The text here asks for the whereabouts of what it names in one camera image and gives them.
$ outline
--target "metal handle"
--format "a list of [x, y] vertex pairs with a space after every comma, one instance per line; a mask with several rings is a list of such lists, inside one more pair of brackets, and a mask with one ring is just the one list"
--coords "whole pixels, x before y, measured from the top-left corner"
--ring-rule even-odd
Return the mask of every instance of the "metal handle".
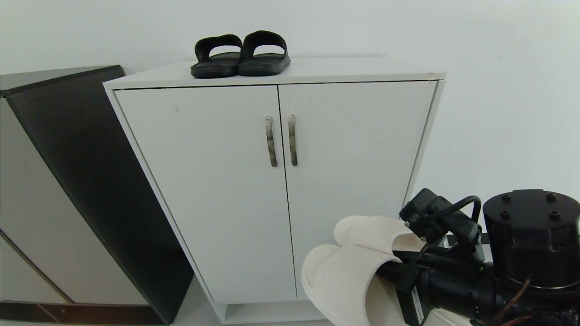
[[298, 165], [298, 157], [296, 156], [296, 117], [291, 114], [288, 116], [288, 133], [290, 134], [290, 158], [292, 166]]
[[276, 148], [274, 147], [274, 120], [272, 117], [266, 118], [266, 140], [268, 141], [268, 152], [270, 153], [270, 164], [275, 168], [278, 166], [276, 160]]

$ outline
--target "black slide sandal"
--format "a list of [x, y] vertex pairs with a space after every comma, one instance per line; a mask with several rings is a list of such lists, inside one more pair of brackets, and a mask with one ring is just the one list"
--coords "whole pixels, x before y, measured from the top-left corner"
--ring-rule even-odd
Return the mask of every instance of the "black slide sandal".
[[197, 63], [191, 66], [191, 75], [196, 78], [223, 78], [238, 74], [240, 52], [226, 52], [209, 56], [213, 48], [223, 45], [242, 47], [242, 41], [233, 34], [208, 37], [199, 40], [195, 45]]
[[[254, 55], [260, 45], [277, 45], [284, 49], [284, 54], [263, 53]], [[238, 73], [242, 76], [272, 76], [284, 71], [290, 64], [286, 41], [273, 32], [256, 31], [244, 39], [242, 46], [243, 60], [238, 64]]]

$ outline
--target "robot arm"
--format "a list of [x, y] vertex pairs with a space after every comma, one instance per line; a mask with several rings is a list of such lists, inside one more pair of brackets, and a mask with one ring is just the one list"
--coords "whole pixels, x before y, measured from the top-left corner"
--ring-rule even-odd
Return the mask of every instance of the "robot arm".
[[[460, 209], [471, 202], [469, 218]], [[477, 326], [580, 325], [580, 204], [543, 190], [491, 198], [483, 212], [494, 263], [483, 262], [480, 208], [475, 196], [451, 204], [423, 189], [401, 210], [427, 243], [395, 252], [403, 262], [377, 274], [396, 285], [405, 322], [421, 326], [419, 314], [441, 308]], [[449, 231], [458, 243], [446, 248]]]

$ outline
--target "slide sandal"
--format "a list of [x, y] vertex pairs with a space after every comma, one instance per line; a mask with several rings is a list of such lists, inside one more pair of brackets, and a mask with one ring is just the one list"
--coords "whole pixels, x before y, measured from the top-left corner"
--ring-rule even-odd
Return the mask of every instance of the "slide sandal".
[[209, 56], [213, 48], [224, 45], [242, 47], [242, 41], [233, 34], [217, 37], [208, 37], [195, 44], [197, 63], [191, 66], [191, 75], [196, 78], [223, 78], [238, 74], [238, 63], [241, 60], [240, 52], [226, 52]]
[[334, 228], [334, 239], [341, 246], [354, 244], [389, 255], [393, 254], [393, 247], [398, 251], [419, 251], [425, 245], [403, 220], [378, 215], [340, 220]]
[[[260, 45], [277, 45], [284, 50], [284, 54], [263, 53], [254, 55]], [[243, 61], [238, 65], [238, 73], [242, 76], [271, 76], [281, 73], [290, 64], [286, 41], [272, 32], [256, 31], [244, 39], [242, 47]]]
[[[321, 245], [306, 256], [302, 284], [313, 305], [336, 326], [405, 326], [395, 286], [375, 276], [392, 255], [356, 245]], [[469, 325], [433, 310], [424, 326]]]

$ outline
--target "white slide sandal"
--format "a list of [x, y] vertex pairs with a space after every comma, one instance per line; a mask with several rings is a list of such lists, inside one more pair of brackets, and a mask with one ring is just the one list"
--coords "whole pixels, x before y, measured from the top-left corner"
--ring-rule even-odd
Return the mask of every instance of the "white slide sandal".
[[[349, 216], [334, 229], [343, 248], [321, 245], [304, 260], [306, 294], [336, 326], [405, 326], [395, 286], [375, 275], [392, 250], [419, 251], [424, 245], [402, 220], [384, 216]], [[469, 321], [433, 310], [424, 326], [463, 326]]]
[[[314, 248], [302, 266], [302, 284], [315, 307], [336, 326], [405, 326], [395, 286], [375, 275], [379, 266], [400, 261], [356, 245]], [[433, 310], [424, 326], [463, 326], [457, 315]]]
[[385, 216], [349, 216], [336, 224], [334, 239], [339, 245], [361, 247], [393, 254], [393, 250], [419, 251], [425, 245], [399, 219]]

